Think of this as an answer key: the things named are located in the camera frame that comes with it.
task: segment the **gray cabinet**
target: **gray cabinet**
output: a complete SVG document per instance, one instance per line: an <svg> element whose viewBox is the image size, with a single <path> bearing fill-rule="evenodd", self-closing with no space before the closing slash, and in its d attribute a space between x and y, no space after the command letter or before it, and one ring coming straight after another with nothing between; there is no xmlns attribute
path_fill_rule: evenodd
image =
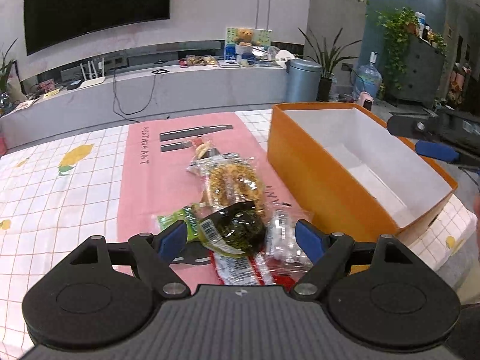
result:
<svg viewBox="0 0 480 360"><path fill-rule="evenodd" d="M410 46L405 57L406 73L399 79L402 88L393 89L386 100L420 102L432 107L442 76L445 56L429 43L410 35Z"/></svg>

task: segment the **plastic wrapper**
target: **plastic wrapper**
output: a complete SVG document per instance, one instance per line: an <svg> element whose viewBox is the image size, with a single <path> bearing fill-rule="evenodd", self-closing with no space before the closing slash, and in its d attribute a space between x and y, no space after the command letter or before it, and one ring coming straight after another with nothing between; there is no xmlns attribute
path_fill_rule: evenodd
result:
<svg viewBox="0 0 480 360"><path fill-rule="evenodd" d="M299 219L310 220L303 210L284 204L269 207L270 219L265 236L265 259L273 272L289 275L297 281L312 266L295 239L295 225Z"/></svg>
<svg viewBox="0 0 480 360"><path fill-rule="evenodd" d="M192 204L190 206L185 206L170 215L166 216L154 216L155 224L157 229L162 232L170 225L173 225L176 221L181 220L185 221L187 224L187 242L194 241L198 239L198 219L197 212L200 210L198 204Z"/></svg>
<svg viewBox="0 0 480 360"><path fill-rule="evenodd" d="M212 65L212 66L217 65L217 60L215 59L215 57L213 57L211 55L204 56L203 61L205 62L206 65Z"/></svg>
<svg viewBox="0 0 480 360"><path fill-rule="evenodd" d="M210 158L219 155L219 151L215 148L212 141L205 137L197 137L190 140L191 146L195 150L193 158L187 170L196 175L200 175L198 160Z"/></svg>
<svg viewBox="0 0 480 360"><path fill-rule="evenodd" d="M286 275L272 273L263 254L233 258L212 253L212 264L221 284L226 286L269 286L280 285L289 291L295 280Z"/></svg>
<svg viewBox="0 0 480 360"><path fill-rule="evenodd" d="M239 202L200 221L198 237L211 251L229 257L253 255L263 247L265 225L254 202Z"/></svg>
<svg viewBox="0 0 480 360"><path fill-rule="evenodd" d="M196 65L205 65L205 61L203 60L202 56L197 55L187 55L185 57L185 61L187 61L188 66L196 66Z"/></svg>
<svg viewBox="0 0 480 360"><path fill-rule="evenodd" d="M205 178L206 199L213 211L234 203L255 203L255 210L265 216L265 186L250 161L236 153L212 157L199 163L200 174Z"/></svg>

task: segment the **lemon print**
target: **lemon print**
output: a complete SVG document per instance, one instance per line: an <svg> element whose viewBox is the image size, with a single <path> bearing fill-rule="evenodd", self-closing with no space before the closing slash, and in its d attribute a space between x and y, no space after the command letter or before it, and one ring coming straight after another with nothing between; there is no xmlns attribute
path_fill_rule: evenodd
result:
<svg viewBox="0 0 480 360"><path fill-rule="evenodd" d="M80 160L87 157L92 151L93 143L91 145L81 145L73 150L70 150L63 156L58 165L58 175L66 176L64 173L74 168L74 165Z"/></svg>
<svg viewBox="0 0 480 360"><path fill-rule="evenodd" d="M0 229L2 230L8 230L10 226L11 226L11 220L9 219L6 219L0 222Z"/></svg>
<svg viewBox="0 0 480 360"><path fill-rule="evenodd" d="M455 238L453 238L451 235L449 235L446 240L445 240L448 249L452 249L453 246L455 246Z"/></svg>
<svg viewBox="0 0 480 360"><path fill-rule="evenodd" d="M19 168L21 167L22 165L25 165L25 163L28 161L30 157L27 157L26 159L24 159L23 161L19 162L18 164L15 165L16 168Z"/></svg>

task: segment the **white wall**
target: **white wall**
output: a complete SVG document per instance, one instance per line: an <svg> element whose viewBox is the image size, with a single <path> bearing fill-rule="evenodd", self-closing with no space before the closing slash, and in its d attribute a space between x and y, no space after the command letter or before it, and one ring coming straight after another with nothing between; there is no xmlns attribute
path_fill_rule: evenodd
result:
<svg viewBox="0 0 480 360"><path fill-rule="evenodd" d="M356 0L310 0L308 28L321 44L325 37L328 47L331 47L333 39L343 27L338 44L348 44L363 38L366 9L364 3ZM342 56L359 56L361 47L362 43L357 43L346 49ZM314 56L309 45L305 46L305 54ZM355 64L356 59L345 62ZM337 66L334 74L339 85L350 85L349 74L341 71L341 64Z"/></svg>
<svg viewBox="0 0 480 360"><path fill-rule="evenodd" d="M97 31L26 55L23 0L0 0L0 44L17 43L21 79L91 56L151 44L224 39L226 27L268 28L272 40L303 44L309 0L170 0L170 20Z"/></svg>

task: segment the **television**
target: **television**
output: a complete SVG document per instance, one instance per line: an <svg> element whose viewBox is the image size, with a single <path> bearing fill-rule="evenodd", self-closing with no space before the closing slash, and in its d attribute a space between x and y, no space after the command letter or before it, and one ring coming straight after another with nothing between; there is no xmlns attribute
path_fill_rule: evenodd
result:
<svg viewBox="0 0 480 360"><path fill-rule="evenodd" d="M24 0L27 55L106 28L170 18L170 0Z"/></svg>

